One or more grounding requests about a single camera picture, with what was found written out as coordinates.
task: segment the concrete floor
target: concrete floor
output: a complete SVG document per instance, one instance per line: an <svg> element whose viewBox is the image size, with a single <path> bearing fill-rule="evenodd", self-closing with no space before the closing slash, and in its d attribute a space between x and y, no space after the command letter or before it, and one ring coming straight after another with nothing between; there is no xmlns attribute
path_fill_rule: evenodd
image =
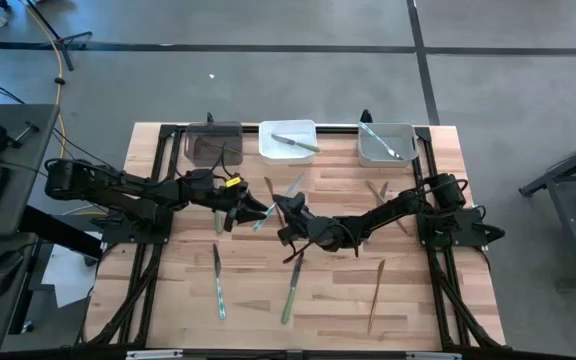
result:
<svg viewBox="0 0 576 360"><path fill-rule="evenodd" d="M573 0L416 3L427 46L576 47ZM43 41L11 5L0 41ZM61 35L92 30L100 42L413 45L404 0L47 0L41 9ZM134 122L202 121L207 111L217 121L350 123L369 108L380 120L428 124L415 55L88 51L73 60L62 104L68 137L116 166ZM576 292L553 285L576 273L576 258L546 194L517 192L576 149L576 57L428 63L441 124L459 129L474 198L507 233L490 257L508 344L576 355ZM55 74L51 51L0 50L0 85L27 102L54 101ZM56 143L47 154L58 155ZM48 200L42 187L38 179L34 205L78 205Z"/></svg>

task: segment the plastic container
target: plastic container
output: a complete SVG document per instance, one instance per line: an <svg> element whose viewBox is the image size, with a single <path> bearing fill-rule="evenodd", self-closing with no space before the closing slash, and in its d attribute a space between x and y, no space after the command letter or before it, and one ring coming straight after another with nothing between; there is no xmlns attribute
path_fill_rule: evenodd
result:
<svg viewBox="0 0 576 360"><path fill-rule="evenodd" d="M300 146L284 144L272 134L317 146L317 130L312 120L273 120L259 124L259 153L268 165L310 164L315 153Z"/></svg>
<svg viewBox="0 0 576 360"><path fill-rule="evenodd" d="M395 150L402 160L388 154L388 150L361 127L358 132L359 164L363 167L405 167L417 156L417 136L410 124L365 124Z"/></svg>

